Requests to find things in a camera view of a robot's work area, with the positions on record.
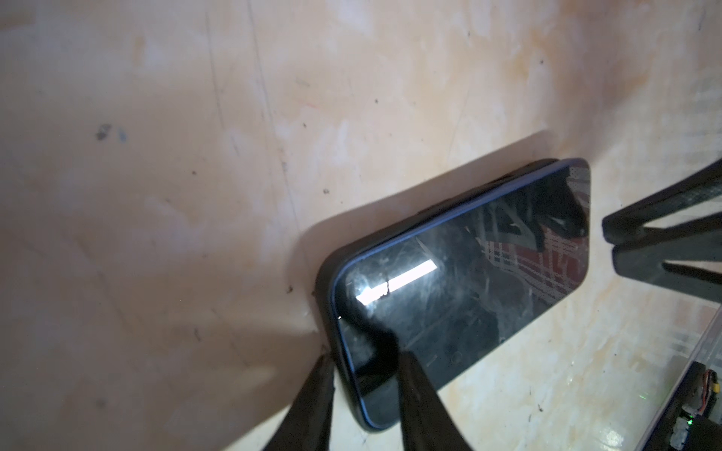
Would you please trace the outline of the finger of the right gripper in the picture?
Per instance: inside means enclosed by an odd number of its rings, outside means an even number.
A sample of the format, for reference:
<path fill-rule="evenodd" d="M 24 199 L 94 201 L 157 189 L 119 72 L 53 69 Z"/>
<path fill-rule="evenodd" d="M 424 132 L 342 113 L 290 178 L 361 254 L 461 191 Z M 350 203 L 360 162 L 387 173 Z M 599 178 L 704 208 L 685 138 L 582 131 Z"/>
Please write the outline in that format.
<path fill-rule="evenodd" d="M 690 177 L 618 210 L 602 222 L 603 235 L 610 244 L 624 244 L 644 237 L 649 222 L 699 205 L 721 195 L 721 161 Z"/>
<path fill-rule="evenodd" d="M 618 275 L 711 302 L 721 300 L 721 274 L 699 265 L 720 261 L 719 216 L 656 229 L 612 249 Z"/>

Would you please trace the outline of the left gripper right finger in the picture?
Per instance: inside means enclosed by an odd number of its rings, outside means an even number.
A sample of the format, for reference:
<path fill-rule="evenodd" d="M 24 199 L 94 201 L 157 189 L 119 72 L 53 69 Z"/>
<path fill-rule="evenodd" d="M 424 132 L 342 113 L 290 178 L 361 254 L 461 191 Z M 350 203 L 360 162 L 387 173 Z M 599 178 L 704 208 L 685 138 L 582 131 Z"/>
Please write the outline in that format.
<path fill-rule="evenodd" d="M 342 319 L 377 347 L 364 371 L 379 381 L 397 378 L 403 448 L 469 450 L 471 446 L 456 428 L 419 360 L 400 346 L 397 336 L 370 319 L 354 316 Z"/>

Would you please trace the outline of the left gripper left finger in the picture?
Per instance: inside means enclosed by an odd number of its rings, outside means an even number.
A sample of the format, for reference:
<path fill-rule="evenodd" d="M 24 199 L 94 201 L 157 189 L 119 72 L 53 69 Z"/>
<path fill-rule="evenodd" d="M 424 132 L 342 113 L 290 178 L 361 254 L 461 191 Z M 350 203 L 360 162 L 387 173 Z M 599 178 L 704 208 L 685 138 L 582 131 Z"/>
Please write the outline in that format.
<path fill-rule="evenodd" d="M 329 450 L 334 396 L 334 361 L 325 353 L 264 450 Z"/>

